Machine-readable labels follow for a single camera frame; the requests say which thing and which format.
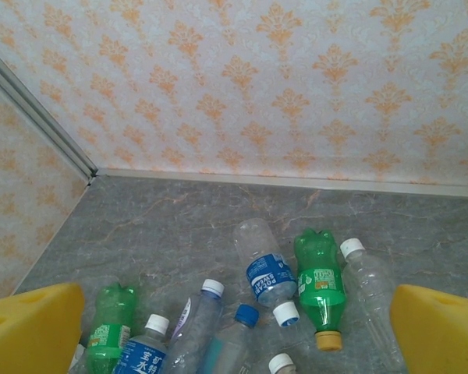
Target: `plastic bottle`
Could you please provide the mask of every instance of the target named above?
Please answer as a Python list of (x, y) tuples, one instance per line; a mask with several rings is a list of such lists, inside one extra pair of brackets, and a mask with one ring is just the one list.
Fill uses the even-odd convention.
[(257, 324), (258, 311), (241, 304), (234, 320), (215, 335), (197, 374), (248, 374), (251, 329)]
[(144, 335), (133, 337), (126, 343), (113, 374), (158, 374), (166, 356), (163, 341), (168, 324), (165, 317), (151, 314)]
[(170, 342), (164, 373), (196, 374), (222, 315), (224, 286), (207, 279), (198, 295), (191, 295)]
[(317, 233), (306, 228), (295, 238), (300, 304), (317, 330), (317, 348), (321, 351), (342, 349), (338, 327), (346, 296), (337, 251), (335, 239), (327, 230)]
[(257, 301), (273, 308), (279, 326), (298, 321), (300, 315), (290, 301), (296, 280), (267, 222), (261, 218), (241, 222), (234, 229), (234, 243)]
[(390, 371), (404, 370), (404, 359), (390, 325), (395, 282), (388, 265), (369, 255), (359, 239), (345, 240), (340, 249), (347, 262), (343, 281), (349, 294), (355, 295), (363, 307), (367, 328), (381, 352), (381, 360)]
[(102, 288), (95, 302), (90, 339), (87, 345), (87, 368), (90, 374), (110, 374), (130, 337), (130, 327), (137, 305), (132, 287), (113, 283)]
[(296, 374), (296, 366), (286, 353), (280, 353), (270, 360), (268, 369), (271, 374)]

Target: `bottle cap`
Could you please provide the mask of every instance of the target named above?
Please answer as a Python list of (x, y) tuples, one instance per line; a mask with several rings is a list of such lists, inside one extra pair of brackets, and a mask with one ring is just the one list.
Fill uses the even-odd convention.
[(205, 279), (201, 290), (213, 292), (221, 298), (224, 293), (224, 285), (213, 279)]
[(255, 327), (258, 321), (258, 311), (253, 306), (241, 304), (234, 319), (244, 322), (249, 327)]
[(340, 351), (343, 348), (342, 335), (338, 331), (321, 331), (315, 333), (317, 349), (319, 351)]
[(343, 253), (343, 257), (346, 257), (352, 253), (353, 251), (357, 251), (359, 249), (364, 249), (364, 246), (362, 245), (362, 243), (360, 242), (359, 239), (357, 238), (351, 238), (351, 239), (347, 239), (345, 240), (341, 245), (340, 245), (340, 249), (342, 250), (342, 253)]
[(294, 302), (284, 302), (275, 308), (273, 311), (275, 320), (278, 321), (280, 327), (293, 325), (300, 319), (300, 314), (296, 310)]
[(165, 317), (161, 317), (157, 314), (151, 314), (147, 320), (146, 329), (158, 331), (159, 333), (165, 335), (169, 323), (170, 321), (168, 321)]
[(286, 353), (280, 353), (270, 360), (268, 363), (268, 369), (271, 371), (271, 374), (275, 374), (279, 369), (288, 365), (293, 365), (293, 360)]

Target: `metal trim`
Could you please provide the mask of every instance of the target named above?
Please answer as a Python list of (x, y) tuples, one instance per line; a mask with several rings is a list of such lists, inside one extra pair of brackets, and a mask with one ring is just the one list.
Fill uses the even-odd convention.
[(1, 59), (0, 87), (89, 180), (97, 175), (97, 166)]
[(240, 185), (280, 185), (335, 191), (405, 193), (424, 196), (468, 197), (468, 185), (420, 185), (401, 182), (334, 181), (317, 178), (261, 177), (258, 175), (221, 175), (177, 171), (143, 171), (100, 168), (97, 175), (109, 177), (155, 178), (179, 181), (236, 183)]

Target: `empty water bottle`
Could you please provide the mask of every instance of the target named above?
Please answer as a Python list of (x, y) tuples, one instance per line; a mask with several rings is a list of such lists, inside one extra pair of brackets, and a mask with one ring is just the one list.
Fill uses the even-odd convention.
[(286, 353), (274, 356), (268, 363), (271, 374), (296, 374), (296, 366)]
[(165, 317), (151, 314), (144, 335), (133, 337), (126, 343), (113, 374), (158, 374), (167, 351), (163, 341), (168, 323)]
[(248, 374), (251, 364), (251, 329), (258, 321), (258, 311), (241, 304), (234, 324), (215, 335), (197, 374)]
[(290, 301), (296, 280), (267, 222), (260, 218), (241, 222), (234, 230), (234, 243), (257, 301), (273, 308), (279, 326), (298, 321), (300, 315)]
[(367, 328), (381, 353), (381, 360), (389, 371), (404, 370), (404, 360), (390, 326), (389, 310), (395, 282), (388, 265), (369, 255), (359, 239), (345, 240), (340, 249), (347, 262), (343, 270), (345, 287), (363, 307)]
[(207, 279), (200, 294), (191, 295), (170, 341), (165, 374), (196, 374), (222, 315), (224, 286)]

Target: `wall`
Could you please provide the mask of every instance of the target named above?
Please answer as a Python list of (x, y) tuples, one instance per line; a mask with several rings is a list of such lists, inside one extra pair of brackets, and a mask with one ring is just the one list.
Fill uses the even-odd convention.
[(86, 184), (0, 91), (0, 298), (26, 276)]
[(468, 0), (0, 1), (103, 168), (468, 185)]

